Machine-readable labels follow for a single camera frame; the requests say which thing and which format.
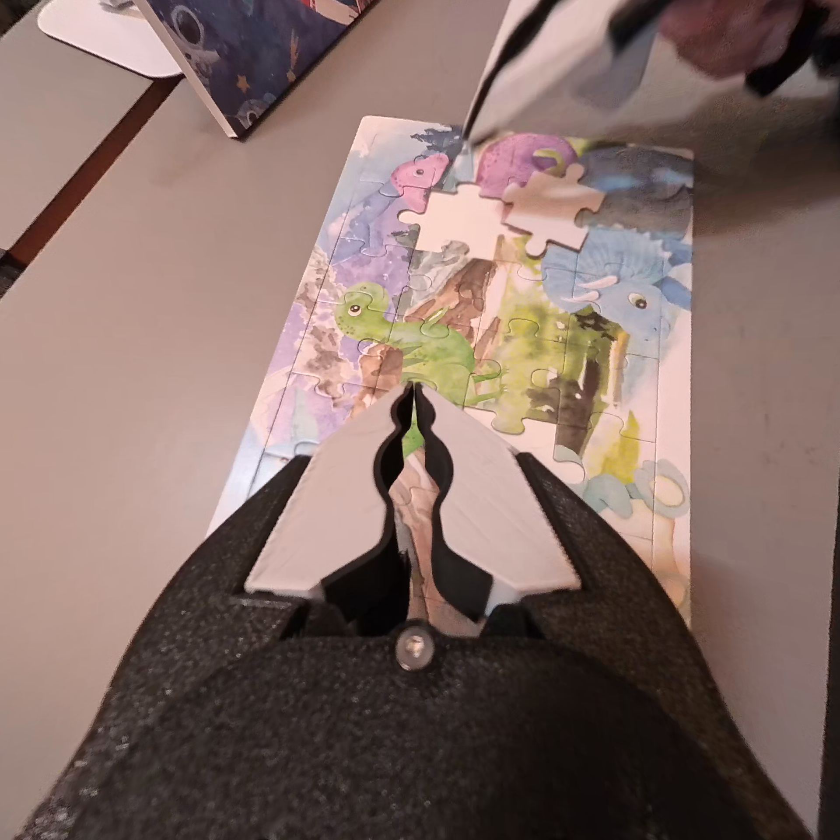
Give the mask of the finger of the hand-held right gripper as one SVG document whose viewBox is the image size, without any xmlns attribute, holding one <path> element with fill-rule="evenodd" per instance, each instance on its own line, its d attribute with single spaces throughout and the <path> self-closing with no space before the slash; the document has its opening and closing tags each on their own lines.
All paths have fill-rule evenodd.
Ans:
<svg viewBox="0 0 840 840">
<path fill-rule="evenodd" d="M 508 4 L 479 84 L 506 37 L 537 2 Z M 546 95 L 613 111 L 641 86 L 665 3 L 559 2 L 539 36 L 493 84 L 472 144 L 512 129 L 515 120 Z"/>
<path fill-rule="evenodd" d="M 510 63 L 519 58 L 530 47 L 559 4 L 559 1 L 538 1 L 516 23 L 513 30 L 506 37 L 501 45 L 498 56 L 490 63 L 488 71 L 479 83 L 474 100 L 470 104 L 461 133 L 463 141 L 466 143 L 476 141 L 478 138 L 476 122 L 497 78 Z"/>
</svg>

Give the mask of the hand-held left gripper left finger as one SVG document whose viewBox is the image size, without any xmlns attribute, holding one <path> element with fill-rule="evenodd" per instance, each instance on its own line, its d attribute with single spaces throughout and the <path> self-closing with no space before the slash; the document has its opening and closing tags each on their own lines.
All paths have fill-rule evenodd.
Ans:
<svg viewBox="0 0 840 840">
<path fill-rule="evenodd" d="M 249 594 L 375 604 L 402 574 L 389 489 L 413 387 L 395 386 L 310 457 L 245 581 Z"/>
</svg>

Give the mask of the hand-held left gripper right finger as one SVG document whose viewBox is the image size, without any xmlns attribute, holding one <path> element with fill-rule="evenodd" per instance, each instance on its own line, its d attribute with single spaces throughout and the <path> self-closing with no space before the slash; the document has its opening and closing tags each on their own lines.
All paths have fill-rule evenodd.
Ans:
<svg viewBox="0 0 840 840">
<path fill-rule="evenodd" d="M 438 489 L 430 560 L 444 600 L 478 622 L 527 596 L 579 590 L 518 453 L 426 385 L 416 385 L 416 421 Z"/>
</svg>

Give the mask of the green grass puzzle piece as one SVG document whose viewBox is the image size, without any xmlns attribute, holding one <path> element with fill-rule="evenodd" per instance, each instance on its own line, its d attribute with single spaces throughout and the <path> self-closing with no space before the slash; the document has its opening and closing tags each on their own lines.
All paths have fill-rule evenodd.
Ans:
<svg viewBox="0 0 840 840">
<path fill-rule="evenodd" d="M 499 365 L 499 375 L 476 385 L 476 394 L 482 396 L 476 407 L 492 414 L 490 427 L 501 434 L 521 435 L 526 421 L 557 426 L 561 360 L 510 360 Z"/>
</svg>

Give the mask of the white puzzle piece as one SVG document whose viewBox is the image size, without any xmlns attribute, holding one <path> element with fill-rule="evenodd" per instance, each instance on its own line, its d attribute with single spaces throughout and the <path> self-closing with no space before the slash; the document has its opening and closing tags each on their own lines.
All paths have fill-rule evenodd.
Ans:
<svg viewBox="0 0 840 840">
<path fill-rule="evenodd" d="M 534 172 L 526 185 L 510 183 L 501 199 L 508 206 L 502 222 L 529 235 L 524 249 L 531 259 L 541 258 L 550 244 L 578 252 L 588 228 L 576 223 L 582 211 L 597 213 L 605 193 L 581 184 L 584 167 L 571 164 L 562 176 Z"/>
</svg>

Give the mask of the dinosaur puzzle tray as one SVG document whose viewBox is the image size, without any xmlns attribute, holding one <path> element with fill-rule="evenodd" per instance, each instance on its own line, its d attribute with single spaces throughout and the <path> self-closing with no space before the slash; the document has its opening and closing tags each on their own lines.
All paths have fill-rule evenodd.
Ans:
<svg viewBox="0 0 840 840">
<path fill-rule="evenodd" d="M 444 153 L 450 164 L 430 190 L 425 211 L 416 213 L 410 209 L 399 213 L 403 222 L 418 226 L 414 250 L 441 252 L 447 243 L 459 242 L 467 245 L 472 257 L 497 263 L 498 240 L 506 235 L 502 220 L 508 206 L 502 199 L 482 199 L 476 183 L 476 152 L 480 146 L 508 134 L 472 145 L 464 143 L 454 127 L 380 117 L 362 120 L 211 520 L 211 530 L 220 526 L 295 456 L 313 455 L 345 422 L 403 384 L 400 382 L 403 354 L 395 348 L 372 345 L 358 353 L 352 343 L 351 352 L 346 354 L 313 341 L 310 316 L 319 272 L 328 265 L 337 265 L 331 261 L 338 238 L 334 224 L 352 205 L 379 191 L 399 164 Z M 378 257 L 406 269 L 407 287 L 396 306 L 397 321 L 402 321 L 398 312 L 400 304 L 407 303 L 410 297 L 409 264 L 413 252 L 390 247 L 386 256 Z M 372 261 L 375 258 L 351 259 Z M 538 454 L 537 444 L 528 437 L 518 442 L 514 436 L 498 433 L 480 419 L 485 410 L 476 407 L 482 401 L 482 396 L 476 394 L 476 385 L 499 375 L 501 368 L 482 354 L 480 326 L 477 331 L 459 332 L 473 348 L 476 371 L 469 383 L 465 405 L 454 405 L 498 434 L 517 453 L 534 456 L 599 515 L 569 479 L 548 466 L 546 458 Z M 662 581 L 661 585 L 689 622 L 690 577 L 686 586 L 679 584 L 676 589 Z"/>
</svg>

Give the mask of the group of assembled puzzle pieces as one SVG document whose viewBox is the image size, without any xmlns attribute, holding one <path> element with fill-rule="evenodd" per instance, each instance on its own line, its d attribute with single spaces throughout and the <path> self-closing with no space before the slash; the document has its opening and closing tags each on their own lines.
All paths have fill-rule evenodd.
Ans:
<svg viewBox="0 0 840 840">
<path fill-rule="evenodd" d="M 497 362 L 562 364 L 557 426 L 526 421 L 514 435 L 571 481 L 598 512 L 651 517 L 654 563 L 676 589 L 690 576 L 690 307 L 694 166 L 685 152 L 510 133 L 480 146 L 483 200 L 534 172 L 584 167 L 605 193 L 580 251 L 505 226 L 479 346 Z"/>
</svg>

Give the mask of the blue purple puzzle piece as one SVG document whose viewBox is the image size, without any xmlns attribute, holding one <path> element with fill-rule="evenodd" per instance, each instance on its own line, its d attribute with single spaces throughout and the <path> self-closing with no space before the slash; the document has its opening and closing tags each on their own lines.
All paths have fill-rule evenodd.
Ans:
<svg viewBox="0 0 840 840">
<path fill-rule="evenodd" d="M 399 213 L 413 209 L 404 195 L 372 192 L 352 205 L 334 224 L 338 235 L 331 261 L 338 264 L 354 257 L 384 257 L 390 247 L 413 252 L 418 226 L 403 222 Z"/>
</svg>

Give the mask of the grey desk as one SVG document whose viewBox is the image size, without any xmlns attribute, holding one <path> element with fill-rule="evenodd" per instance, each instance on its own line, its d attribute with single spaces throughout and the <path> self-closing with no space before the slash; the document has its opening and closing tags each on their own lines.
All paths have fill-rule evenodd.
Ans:
<svg viewBox="0 0 840 840">
<path fill-rule="evenodd" d="M 363 116 L 459 123 L 507 2 L 383 2 L 243 143 L 181 82 L 2 300 L 2 838 L 204 539 Z M 808 68 L 742 98 L 658 48 L 601 128 L 691 148 L 693 626 L 803 821 L 838 485 L 838 141 Z"/>
</svg>

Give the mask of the person's right hand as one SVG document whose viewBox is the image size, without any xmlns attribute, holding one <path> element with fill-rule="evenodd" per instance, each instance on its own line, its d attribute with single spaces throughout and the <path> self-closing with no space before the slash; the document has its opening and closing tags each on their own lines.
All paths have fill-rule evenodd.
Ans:
<svg viewBox="0 0 840 840">
<path fill-rule="evenodd" d="M 683 1 L 663 12 L 658 32 L 678 57 L 713 79 L 746 75 L 781 58 L 803 1 Z"/>
</svg>

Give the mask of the pink dinosaur head puzzle piece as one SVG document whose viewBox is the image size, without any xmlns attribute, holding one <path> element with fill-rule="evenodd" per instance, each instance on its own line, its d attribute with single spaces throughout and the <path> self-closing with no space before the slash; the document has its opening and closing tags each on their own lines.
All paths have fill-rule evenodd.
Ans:
<svg viewBox="0 0 840 840">
<path fill-rule="evenodd" d="M 399 164 L 379 193 L 389 198 L 402 198 L 408 209 L 416 213 L 425 211 L 430 190 L 440 181 L 449 167 L 450 160 L 444 153 L 418 157 Z"/>
</svg>

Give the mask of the colourful puzzle box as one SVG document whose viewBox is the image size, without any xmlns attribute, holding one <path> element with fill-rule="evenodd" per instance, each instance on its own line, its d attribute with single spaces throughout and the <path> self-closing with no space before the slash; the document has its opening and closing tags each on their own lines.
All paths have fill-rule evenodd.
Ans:
<svg viewBox="0 0 840 840">
<path fill-rule="evenodd" d="M 208 111 L 243 139 L 373 1 L 137 1 Z"/>
</svg>

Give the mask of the black dimpled surface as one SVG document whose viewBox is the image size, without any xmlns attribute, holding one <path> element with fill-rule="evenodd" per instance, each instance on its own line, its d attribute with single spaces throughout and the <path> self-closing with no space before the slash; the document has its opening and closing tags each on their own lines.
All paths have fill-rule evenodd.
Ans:
<svg viewBox="0 0 840 840">
<path fill-rule="evenodd" d="M 839 510 L 833 544 L 817 839 L 839 838 Z"/>
</svg>

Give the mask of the white stand base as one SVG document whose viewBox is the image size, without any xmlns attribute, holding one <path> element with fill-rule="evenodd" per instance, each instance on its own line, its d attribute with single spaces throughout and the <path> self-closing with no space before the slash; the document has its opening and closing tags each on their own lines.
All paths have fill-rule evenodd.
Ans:
<svg viewBox="0 0 840 840">
<path fill-rule="evenodd" d="M 150 79 L 182 74 L 171 52 L 130 3 L 113 7 L 99 1 L 50 1 L 38 12 L 47 36 Z"/>
</svg>

